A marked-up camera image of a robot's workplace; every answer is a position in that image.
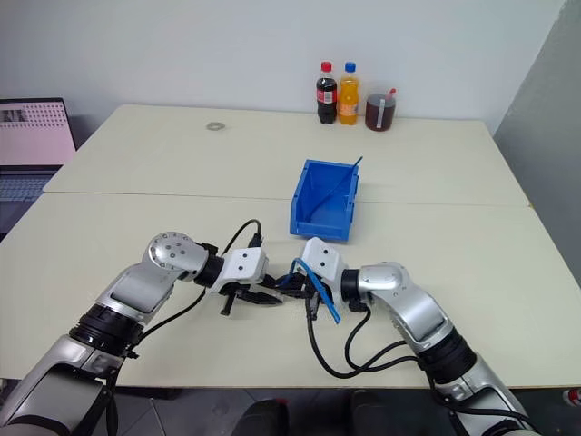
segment red object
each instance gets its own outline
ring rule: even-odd
[[[337,117],[337,82],[330,73],[331,68],[330,62],[321,62],[317,81],[317,114],[324,124],[333,124]]]

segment plastic bottle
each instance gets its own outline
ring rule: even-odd
[[[317,81],[317,114],[324,124],[333,124],[337,118],[337,82],[330,73],[331,68],[331,62],[321,62]]]
[[[345,63],[345,75],[340,80],[339,121],[341,124],[357,122],[357,107],[359,104],[359,79],[355,76],[355,63]]]

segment blue strap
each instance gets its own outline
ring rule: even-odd
[[[291,279],[292,272],[294,271],[294,268],[295,268],[297,263],[307,272],[310,280],[315,285],[315,289],[319,292],[320,298],[323,300],[323,302],[327,306],[327,309],[329,309],[329,312],[330,312],[331,316],[333,317],[333,320],[335,320],[335,323],[339,324],[341,321],[341,317],[339,316],[337,309],[335,309],[333,302],[330,300],[329,296],[327,295],[327,292],[325,291],[325,287],[320,282],[319,277],[317,277],[317,275],[315,275],[315,273],[312,271],[312,269],[309,267],[309,265],[307,265],[300,257],[296,257],[292,260],[292,264],[290,265],[289,273],[282,281],[281,286],[285,285],[289,282],[289,280]]]

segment table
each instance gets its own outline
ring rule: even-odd
[[[306,159],[360,155],[360,203],[528,205],[480,121],[398,118],[376,133],[314,114],[146,105],[117,109],[45,190],[288,200]]]
[[[0,377],[21,378],[67,332],[149,240],[176,230],[221,247],[240,223],[261,219],[273,275],[286,272],[304,240],[288,235],[286,200],[173,195],[46,193],[0,244]],[[577,342],[581,293],[535,212],[515,206],[360,203],[351,267],[395,260],[431,292],[470,345],[511,387],[581,384]],[[199,288],[178,283],[159,321]],[[302,302],[257,307],[223,297],[144,342],[120,383],[140,386],[425,387],[413,363],[351,380],[329,376],[310,349]],[[354,344],[357,361],[397,340],[379,307]],[[360,314],[316,322],[322,352],[346,370],[342,344]]]

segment orange juice bottle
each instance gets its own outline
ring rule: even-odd
[[[340,80],[339,121],[341,124],[357,122],[357,106],[359,104],[359,79],[355,76],[355,63],[345,63],[345,75]]]

